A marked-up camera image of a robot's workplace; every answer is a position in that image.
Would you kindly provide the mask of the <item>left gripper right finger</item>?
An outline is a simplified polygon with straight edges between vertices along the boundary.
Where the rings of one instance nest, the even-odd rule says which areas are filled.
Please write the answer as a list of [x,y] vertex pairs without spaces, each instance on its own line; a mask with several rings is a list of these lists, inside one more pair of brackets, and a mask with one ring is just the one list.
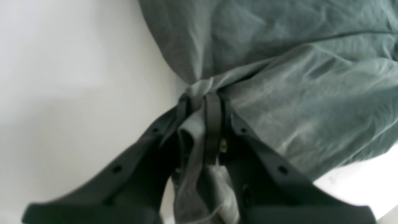
[[243,224],[375,224],[367,206],[355,206],[316,187],[264,144],[217,93],[205,105],[204,163],[225,166]]

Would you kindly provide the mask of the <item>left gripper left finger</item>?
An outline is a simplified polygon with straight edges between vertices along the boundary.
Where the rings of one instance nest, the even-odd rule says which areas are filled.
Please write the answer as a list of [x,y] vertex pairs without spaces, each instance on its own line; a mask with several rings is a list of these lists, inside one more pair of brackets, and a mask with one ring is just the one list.
[[166,183],[180,166],[178,126],[189,98],[156,119],[143,135],[81,187],[46,203],[30,204],[24,224],[161,224]]

